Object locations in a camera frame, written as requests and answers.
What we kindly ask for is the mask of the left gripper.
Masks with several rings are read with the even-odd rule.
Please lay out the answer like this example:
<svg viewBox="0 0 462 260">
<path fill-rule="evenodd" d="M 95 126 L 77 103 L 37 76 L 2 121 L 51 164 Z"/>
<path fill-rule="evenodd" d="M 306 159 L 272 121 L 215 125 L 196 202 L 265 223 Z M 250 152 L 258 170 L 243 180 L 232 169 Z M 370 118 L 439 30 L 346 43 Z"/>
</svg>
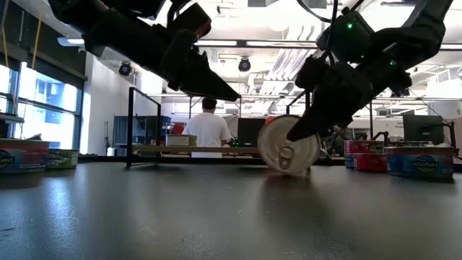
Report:
<svg viewBox="0 0 462 260">
<path fill-rule="evenodd" d="M 187 29 L 173 36 L 160 62 L 168 87 L 188 95 L 236 101 L 240 94 L 212 71 L 205 51 L 194 49 L 196 40 L 197 34 Z"/>
</svg>

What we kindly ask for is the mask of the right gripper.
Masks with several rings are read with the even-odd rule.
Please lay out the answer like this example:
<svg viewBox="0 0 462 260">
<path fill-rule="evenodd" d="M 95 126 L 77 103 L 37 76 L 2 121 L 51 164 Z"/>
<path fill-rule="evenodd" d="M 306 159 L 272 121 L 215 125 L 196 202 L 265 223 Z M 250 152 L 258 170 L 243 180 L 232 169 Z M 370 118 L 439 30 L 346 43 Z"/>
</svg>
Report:
<svg viewBox="0 0 462 260">
<path fill-rule="evenodd" d="M 334 125 L 350 124 L 353 115 L 374 98 L 365 75 L 347 63 L 330 66 L 313 55 L 305 59 L 295 84 L 312 94 L 313 103 L 287 133 L 292 142 L 316 134 L 321 138 L 332 135 Z"/>
</svg>

